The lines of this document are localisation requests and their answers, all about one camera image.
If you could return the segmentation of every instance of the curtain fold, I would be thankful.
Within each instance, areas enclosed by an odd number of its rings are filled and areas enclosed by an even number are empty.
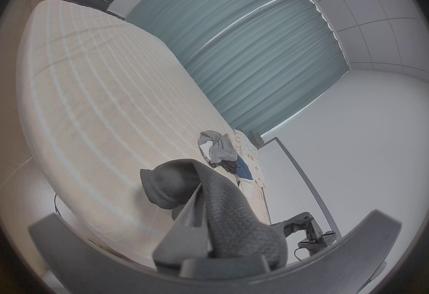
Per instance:
[[[282,123],[348,71],[310,0],[142,0],[126,21],[163,40],[247,135]]]

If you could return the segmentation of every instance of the gray wall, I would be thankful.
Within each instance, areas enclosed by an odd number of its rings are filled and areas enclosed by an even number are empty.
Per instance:
[[[427,102],[429,84],[420,80],[351,70],[262,136],[282,141],[342,235],[373,209],[402,222],[383,276],[410,245],[429,209]]]
[[[429,29],[414,0],[316,0],[352,69],[429,82]]]

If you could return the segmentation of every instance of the gray cloth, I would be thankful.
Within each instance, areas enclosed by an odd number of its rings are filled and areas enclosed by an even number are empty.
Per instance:
[[[272,270],[286,264],[286,239],[259,222],[237,186],[207,165],[179,159],[142,169],[140,178],[148,199],[164,209],[186,204],[202,184],[216,258],[263,254]]]
[[[228,134],[220,134],[213,130],[207,130],[200,133],[200,139],[198,139],[198,145],[203,145],[207,141],[212,141],[213,145],[210,147],[210,157],[208,159],[204,152],[200,149],[204,159],[211,164],[218,164],[222,160],[224,161],[236,161],[237,151],[231,142]]]

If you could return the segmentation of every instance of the pillow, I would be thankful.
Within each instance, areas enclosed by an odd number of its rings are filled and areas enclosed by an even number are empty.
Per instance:
[[[249,167],[252,178],[261,188],[265,188],[265,177],[259,162],[258,150],[243,132],[239,130],[234,130],[234,132],[236,133],[237,153]]]

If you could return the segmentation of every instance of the fitted sheet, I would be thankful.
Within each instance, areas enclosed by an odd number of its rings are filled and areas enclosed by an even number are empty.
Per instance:
[[[139,170],[205,163],[204,130],[228,133],[236,147],[234,131],[161,40],[74,3],[43,1],[31,14],[17,96],[27,143],[55,192],[108,246],[151,267],[173,220],[148,201]],[[264,220],[259,190],[250,205]]]

